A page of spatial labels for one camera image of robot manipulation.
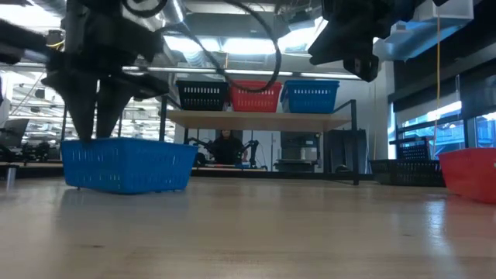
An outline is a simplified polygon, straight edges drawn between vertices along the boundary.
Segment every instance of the wooden shelf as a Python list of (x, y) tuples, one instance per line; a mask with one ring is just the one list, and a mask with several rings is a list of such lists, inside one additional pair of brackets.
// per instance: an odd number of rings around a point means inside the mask
[[(63, 164), (60, 162), (60, 163), (37, 163), (37, 162), (28, 162), (28, 164), (26, 166), (24, 166), (24, 163), (22, 162), (14, 162), (14, 163), (10, 163), (11, 165), (18, 165), (20, 167), (62, 167)], [(8, 163), (6, 162), (0, 162), (0, 166), (6, 166), (8, 165)]]
[(234, 129), (285, 132), (327, 132), (350, 122), (340, 115), (167, 111), (167, 117), (189, 129)]
[(255, 172), (267, 172), (265, 169), (239, 169), (239, 168), (225, 168), (225, 167), (193, 167), (193, 171), (255, 171)]

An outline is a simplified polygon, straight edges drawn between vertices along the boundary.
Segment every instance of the red basket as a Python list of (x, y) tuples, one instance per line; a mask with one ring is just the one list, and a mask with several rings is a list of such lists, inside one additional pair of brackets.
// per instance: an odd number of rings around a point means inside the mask
[[(262, 88), (266, 81), (236, 81), (248, 88)], [(282, 84), (274, 83), (263, 92), (252, 93), (231, 86), (232, 109), (235, 112), (276, 112)]]
[(442, 153), (439, 159), (448, 189), (463, 197), (496, 204), (496, 148)]

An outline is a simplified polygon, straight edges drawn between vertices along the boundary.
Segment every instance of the black basket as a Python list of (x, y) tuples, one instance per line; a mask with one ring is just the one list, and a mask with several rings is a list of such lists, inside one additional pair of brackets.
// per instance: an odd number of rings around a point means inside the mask
[(438, 160), (372, 160), (374, 180), (395, 186), (445, 187)]
[(398, 158), (406, 160), (429, 160), (429, 147), (425, 145), (399, 147)]
[(176, 81), (183, 110), (222, 111), (229, 84), (210, 81)]

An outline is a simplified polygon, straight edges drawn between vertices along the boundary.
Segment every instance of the black cable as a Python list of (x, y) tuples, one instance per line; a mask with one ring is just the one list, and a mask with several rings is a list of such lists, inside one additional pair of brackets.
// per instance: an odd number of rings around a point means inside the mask
[(139, 16), (140, 18), (144, 19), (150, 18), (152, 16), (155, 16), (159, 12), (162, 12), (162, 10), (165, 8), (165, 5), (167, 4), (167, 0), (160, 0), (157, 6), (155, 6), (155, 8), (153, 9), (137, 10), (131, 8), (131, 6), (129, 5), (129, 1), (131, 0), (122, 0), (122, 5), (124, 6), (124, 8), (126, 8), (133, 15)]
[(274, 48), (276, 50), (276, 64), (275, 64), (274, 72), (272, 73), (270, 80), (262, 88), (256, 88), (256, 89), (246, 88), (240, 84), (237, 84), (230, 76), (227, 75), (226, 71), (224, 69), (222, 69), (221, 64), (213, 57), (212, 53), (210, 53), (208, 50), (205, 49), (205, 47), (202, 45), (202, 43), (200, 43), (200, 40), (193, 33), (191, 33), (191, 31), (189, 30), (189, 28), (186, 25), (179, 23), (177, 25), (165, 26), (165, 27), (158, 29), (155, 32), (164, 33), (164, 32), (172, 31), (172, 32), (176, 32), (176, 33), (181, 33), (181, 34), (185, 35), (186, 37), (188, 37), (189, 39), (193, 40), (195, 43), (197, 43), (201, 47), (201, 49), (205, 53), (205, 56), (210, 60), (210, 62), (212, 62), (217, 74), (224, 76), (224, 78), (226, 78), (227, 82), (229, 82), (229, 84), (231, 86), (234, 86), (236, 88), (239, 88), (241, 90), (245, 90), (248, 92), (253, 92), (253, 93), (269, 90), (277, 81), (277, 77), (279, 76), (279, 71), (281, 70), (282, 55), (281, 55), (281, 50), (279, 49), (279, 46), (277, 45), (277, 38), (275, 37), (274, 33), (272, 32), (270, 27), (267, 25), (267, 23), (264, 21), (264, 19), (262, 19), (262, 17), (257, 12), (253, 11), (252, 9), (250, 9), (249, 7), (245, 6), (244, 4), (242, 4), (240, 2), (236, 2), (233, 0), (223, 0), (223, 1), (227, 4), (230, 4), (230, 5), (233, 5), (237, 8), (242, 9), (243, 11), (249, 13), (252, 17), (254, 17), (262, 25), (263, 29), (265, 29), (265, 32), (267, 33), (270, 40), (272, 41), (272, 44), (274, 45)]

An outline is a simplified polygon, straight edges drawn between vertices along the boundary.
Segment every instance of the plastic basket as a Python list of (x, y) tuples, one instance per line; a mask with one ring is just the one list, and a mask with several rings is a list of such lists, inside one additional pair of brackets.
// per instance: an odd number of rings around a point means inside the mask
[(198, 148), (159, 141), (113, 138), (61, 144), (66, 183), (118, 194), (182, 190)]
[[(248, 88), (262, 88), (265, 81), (236, 81)], [(232, 110), (235, 112), (276, 112), (282, 84), (279, 82), (263, 92), (248, 92), (231, 87)]]
[(286, 81), (281, 93), (284, 112), (332, 113), (339, 81)]
[(496, 148), (469, 148), (439, 155), (446, 186), (479, 202), (496, 204)]
[(229, 84), (210, 81), (176, 81), (184, 110), (222, 111), (228, 100)]
[(444, 187), (438, 160), (372, 160), (374, 180), (395, 186)]

